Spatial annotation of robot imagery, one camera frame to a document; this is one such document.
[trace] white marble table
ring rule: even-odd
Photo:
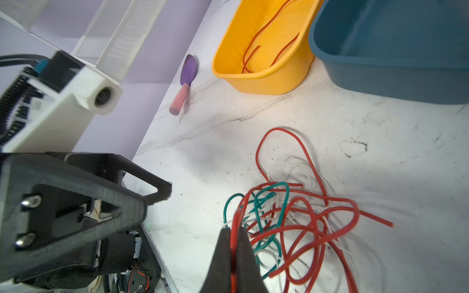
[[[226,199],[264,182],[254,154],[276,126],[303,134],[336,195],[395,223],[387,228],[361,218],[347,236],[360,292],[466,291],[469,108],[343,90],[320,60],[288,94],[239,93],[211,70],[239,2],[212,2],[188,50],[199,71],[183,114],[168,112],[181,87],[178,72],[133,160],[173,183],[170,199],[150,207],[145,224],[179,292],[200,289]],[[261,163],[297,157],[303,155],[295,141],[273,135]],[[276,170],[274,176],[286,172]],[[154,191],[135,178],[124,181],[140,194]],[[336,259],[327,257],[324,267],[313,291],[347,292]]]

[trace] lavender wall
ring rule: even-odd
[[[51,0],[49,9],[39,16],[31,31],[70,52],[82,34],[80,31],[86,29],[99,6],[96,3],[86,6],[84,2],[88,1],[90,0]],[[128,159],[133,158],[169,84],[185,58],[210,2],[211,0],[167,0],[121,84],[124,93],[116,109],[106,116],[96,115],[74,151],[111,152]],[[81,9],[81,19],[73,16],[75,14],[70,10],[74,9]],[[53,20],[53,15],[58,14],[60,16]],[[46,44],[5,21],[0,21],[0,42],[3,44],[0,54],[39,53],[51,56],[54,52]],[[0,91],[12,82],[20,69],[10,68],[6,72],[2,68]]]

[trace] screw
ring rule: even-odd
[[[15,242],[15,245],[19,248],[26,248],[34,242],[35,238],[36,238],[36,234],[28,233],[18,238],[18,240],[16,240]]]
[[[37,208],[42,202],[42,197],[40,195],[31,195],[23,199],[21,205],[25,208]]]
[[[103,88],[97,95],[94,100],[94,105],[102,106],[109,101],[111,98],[111,88]]]

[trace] silver bolt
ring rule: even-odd
[[[36,208],[42,202],[42,197],[40,195],[31,195],[26,197],[22,202],[21,205],[25,208]]]
[[[21,236],[16,240],[15,245],[19,248],[25,248],[31,245],[34,242],[34,239],[36,238],[36,234],[34,233],[28,233],[26,235]]]

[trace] purple trowel blade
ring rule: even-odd
[[[196,77],[197,62],[194,56],[187,55],[181,71],[181,85],[185,83],[190,84],[194,77]]]

